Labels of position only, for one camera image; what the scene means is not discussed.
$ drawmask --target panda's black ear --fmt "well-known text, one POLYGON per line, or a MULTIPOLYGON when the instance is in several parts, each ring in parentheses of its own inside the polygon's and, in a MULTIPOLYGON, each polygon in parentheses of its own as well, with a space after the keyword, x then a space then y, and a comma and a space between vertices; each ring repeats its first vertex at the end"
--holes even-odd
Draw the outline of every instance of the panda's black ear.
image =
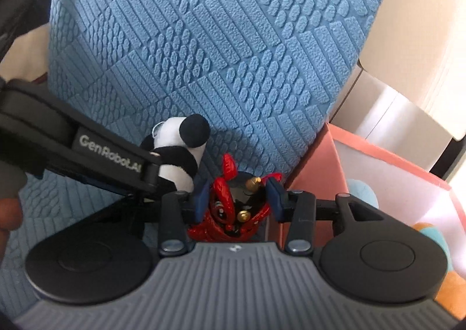
POLYGON ((190 148, 202 146, 210 137, 210 125, 207 120, 194 114, 183 120, 179 127, 179 135, 190 148))
POLYGON ((154 139, 152 138, 152 134, 149 134, 146 138, 144 138, 143 142, 141 142, 141 145, 139 147, 147 152, 153 150, 154 139))

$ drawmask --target red and black toy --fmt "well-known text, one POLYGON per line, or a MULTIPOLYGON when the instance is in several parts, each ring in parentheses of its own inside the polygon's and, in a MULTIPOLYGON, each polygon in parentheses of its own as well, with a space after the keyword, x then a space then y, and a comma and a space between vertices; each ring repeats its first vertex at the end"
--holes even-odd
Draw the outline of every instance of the red and black toy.
POLYGON ((247 241, 270 213, 265 184, 270 177, 280 181, 281 173, 257 177, 238 171, 230 154, 223 155, 222 169, 223 175, 211 185, 204 220, 188 230, 188 235, 195 241, 247 241))

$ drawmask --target open box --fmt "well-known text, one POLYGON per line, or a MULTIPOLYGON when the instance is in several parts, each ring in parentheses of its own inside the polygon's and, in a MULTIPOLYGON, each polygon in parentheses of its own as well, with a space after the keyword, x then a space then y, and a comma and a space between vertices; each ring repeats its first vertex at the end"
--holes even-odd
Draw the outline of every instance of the open box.
MULTIPOLYGON (((288 189, 334 200, 348 192, 346 179, 367 183, 379 208, 407 225, 429 222, 444 235, 453 267, 466 277, 466 214, 451 187, 440 178, 364 139, 325 124, 314 144, 287 180, 288 189)), ((289 224, 270 219, 269 239, 284 246, 289 224)), ((318 221, 315 246, 333 237, 330 221, 318 221)))

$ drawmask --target white logo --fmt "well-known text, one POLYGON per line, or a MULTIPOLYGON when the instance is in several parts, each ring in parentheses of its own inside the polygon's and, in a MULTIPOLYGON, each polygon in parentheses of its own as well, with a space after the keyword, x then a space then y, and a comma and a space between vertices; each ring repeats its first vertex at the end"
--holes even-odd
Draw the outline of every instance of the white logo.
POLYGON ((233 251, 234 253, 237 253, 238 251, 243 250, 243 248, 240 245, 234 245, 228 248, 230 251, 233 251))
POLYGON ((129 158, 122 158, 117 152, 111 152, 110 148, 107 146, 100 146, 92 141, 89 142, 89 136, 85 134, 79 138, 79 144, 92 152, 96 152, 97 154, 110 159, 112 162, 126 167, 129 170, 137 171, 138 173, 141 172, 142 166, 139 163, 131 163, 129 158))

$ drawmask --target gold bell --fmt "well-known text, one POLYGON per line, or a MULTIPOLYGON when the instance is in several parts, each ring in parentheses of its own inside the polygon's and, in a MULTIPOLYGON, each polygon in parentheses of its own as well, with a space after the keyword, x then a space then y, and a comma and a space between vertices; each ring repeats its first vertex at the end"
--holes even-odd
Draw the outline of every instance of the gold bell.
POLYGON ((242 210, 236 216, 239 222, 248 222, 251 219, 251 214, 247 210, 242 210))
POLYGON ((260 182, 262 182, 262 179, 258 176, 255 176, 251 179, 249 179, 245 186, 246 188, 248 189, 249 192, 253 192, 253 193, 256 193, 257 191, 259 191, 259 188, 260 188, 260 182))

